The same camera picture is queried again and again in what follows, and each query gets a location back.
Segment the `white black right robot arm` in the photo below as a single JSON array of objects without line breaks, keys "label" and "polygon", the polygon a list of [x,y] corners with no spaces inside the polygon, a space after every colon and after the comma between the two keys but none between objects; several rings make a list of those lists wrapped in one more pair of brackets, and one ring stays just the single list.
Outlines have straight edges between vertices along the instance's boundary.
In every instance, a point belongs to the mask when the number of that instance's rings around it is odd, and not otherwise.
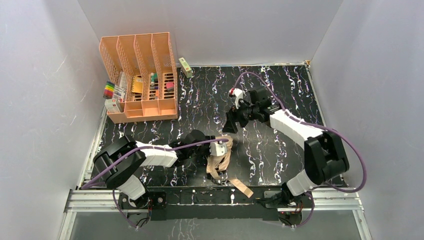
[{"label": "white black right robot arm", "polygon": [[274,104],[264,88],[251,89],[250,100],[244,92],[232,88],[229,96],[233,106],[226,113],[224,133],[236,134],[250,121],[259,121],[283,133],[304,151],[304,169],[282,184],[281,197],[290,200],[324,182],[345,173],[350,168],[342,139],[335,133],[306,125],[301,119]]}]

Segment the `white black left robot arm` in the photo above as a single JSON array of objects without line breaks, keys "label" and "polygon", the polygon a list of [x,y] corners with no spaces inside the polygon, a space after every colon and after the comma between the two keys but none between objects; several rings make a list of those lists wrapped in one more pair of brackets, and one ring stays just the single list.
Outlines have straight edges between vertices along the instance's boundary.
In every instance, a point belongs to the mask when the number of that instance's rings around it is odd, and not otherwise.
[{"label": "white black left robot arm", "polygon": [[179,167],[195,158],[208,157],[214,135],[205,135],[192,130],[186,137],[165,145],[154,145],[136,141],[125,135],[108,145],[93,158],[96,175],[82,189],[104,183],[109,190],[120,190],[132,200],[140,199],[148,192],[146,186],[135,175],[141,167]]}]

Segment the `pink eraser in organizer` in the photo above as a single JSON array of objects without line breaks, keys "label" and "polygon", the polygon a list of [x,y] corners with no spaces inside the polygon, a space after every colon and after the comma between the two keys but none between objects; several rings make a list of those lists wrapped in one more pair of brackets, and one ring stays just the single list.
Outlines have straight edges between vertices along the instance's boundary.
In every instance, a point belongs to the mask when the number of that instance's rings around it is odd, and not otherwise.
[{"label": "pink eraser in organizer", "polygon": [[171,93],[171,92],[173,92],[173,91],[174,91],[174,89],[175,89],[175,85],[174,85],[174,83],[173,83],[173,82],[167,82],[167,83],[165,84],[165,89],[166,89],[166,92],[167,92],[167,93]]}]

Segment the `green white small box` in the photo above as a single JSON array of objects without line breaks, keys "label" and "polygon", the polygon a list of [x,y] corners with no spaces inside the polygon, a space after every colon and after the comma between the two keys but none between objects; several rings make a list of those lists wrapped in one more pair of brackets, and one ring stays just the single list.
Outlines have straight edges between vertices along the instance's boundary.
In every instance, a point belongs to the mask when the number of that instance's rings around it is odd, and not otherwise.
[{"label": "green white small box", "polygon": [[183,70],[185,76],[187,78],[191,78],[193,76],[193,70],[190,65],[187,63],[184,57],[180,57],[179,59],[180,67]]}]

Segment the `yellow notebook in organizer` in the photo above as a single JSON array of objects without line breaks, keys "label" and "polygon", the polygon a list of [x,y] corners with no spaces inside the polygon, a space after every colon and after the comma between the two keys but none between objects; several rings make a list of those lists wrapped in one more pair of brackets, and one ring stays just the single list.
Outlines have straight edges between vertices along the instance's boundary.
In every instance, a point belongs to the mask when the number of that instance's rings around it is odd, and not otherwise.
[{"label": "yellow notebook in organizer", "polygon": [[131,82],[131,92],[133,94],[142,94],[144,90],[143,78],[141,75],[136,75],[133,77]]}]

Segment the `small white cardboard box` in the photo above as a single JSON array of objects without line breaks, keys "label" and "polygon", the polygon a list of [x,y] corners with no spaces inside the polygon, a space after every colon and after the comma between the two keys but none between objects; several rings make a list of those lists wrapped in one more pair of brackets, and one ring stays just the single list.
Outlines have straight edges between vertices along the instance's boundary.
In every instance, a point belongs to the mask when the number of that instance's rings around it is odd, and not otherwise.
[{"label": "small white cardboard box", "polygon": [[106,99],[104,102],[106,110],[110,114],[122,113],[123,107],[121,106],[121,101],[118,98]]}]

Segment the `peach plastic desk organizer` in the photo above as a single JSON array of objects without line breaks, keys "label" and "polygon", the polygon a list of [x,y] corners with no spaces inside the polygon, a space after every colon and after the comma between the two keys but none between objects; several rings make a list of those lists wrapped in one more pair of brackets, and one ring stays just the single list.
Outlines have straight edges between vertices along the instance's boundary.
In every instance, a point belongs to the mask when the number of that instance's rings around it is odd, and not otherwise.
[{"label": "peach plastic desk organizer", "polygon": [[178,75],[169,32],[104,36],[99,52],[118,105],[115,124],[173,120],[178,116]]}]

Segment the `colourful marker pen set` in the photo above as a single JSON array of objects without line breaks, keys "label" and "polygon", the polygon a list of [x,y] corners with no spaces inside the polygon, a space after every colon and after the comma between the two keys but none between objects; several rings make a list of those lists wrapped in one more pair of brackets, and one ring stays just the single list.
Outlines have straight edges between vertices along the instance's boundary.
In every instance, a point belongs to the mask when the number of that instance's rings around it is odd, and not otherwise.
[{"label": "colourful marker pen set", "polygon": [[104,99],[112,99],[115,94],[115,84],[113,82],[107,81],[103,91]]}]

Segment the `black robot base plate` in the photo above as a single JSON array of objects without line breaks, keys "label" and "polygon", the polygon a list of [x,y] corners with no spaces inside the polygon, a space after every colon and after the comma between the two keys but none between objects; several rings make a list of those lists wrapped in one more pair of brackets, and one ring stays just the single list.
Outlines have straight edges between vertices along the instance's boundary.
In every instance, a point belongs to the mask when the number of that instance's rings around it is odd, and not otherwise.
[{"label": "black robot base plate", "polygon": [[299,224],[312,200],[300,195],[285,200],[279,186],[254,186],[251,198],[230,186],[152,187],[138,200],[118,195],[118,206],[129,214],[146,211],[152,221],[179,219],[262,219]]}]

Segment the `aluminium table edge rail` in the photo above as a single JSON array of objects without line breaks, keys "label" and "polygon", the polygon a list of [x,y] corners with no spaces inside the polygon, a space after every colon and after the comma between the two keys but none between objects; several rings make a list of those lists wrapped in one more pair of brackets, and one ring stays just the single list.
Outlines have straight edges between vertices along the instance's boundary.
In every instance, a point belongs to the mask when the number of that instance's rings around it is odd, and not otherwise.
[{"label": "aluminium table edge rail", "polygon": [[[182,72],[177,81],[177,119],[115,124],[103,115],[90,154],[94,156],[120,137],[166,144],[196,129],[219,135],[232,105],[228,90],[237,78],[243,90],[258,87],[260,75],[283,104],[307,122],[323,124],[306,64],[261,66],[201,66],[193,77]],[[280,190],[283,182],[303,169],[303,151],[290,138],[259,122],[233,136],[225,178],[236,177],[254,191],[246,197],[230,184],[207,176],[205,160],[188,160],[174,168],[146,167],[136,172],[150,191],[164,193],[166,206],[148,211],[129,209],[121,215],[114,201],[119,193],[104,187],[72,190],[65,206],[61,240],[357,240],[369,239],[358,193],[322,187],[302,199],[294,210],[307,222],[289,228],[287,208],[268,209],[256,200]]]}]

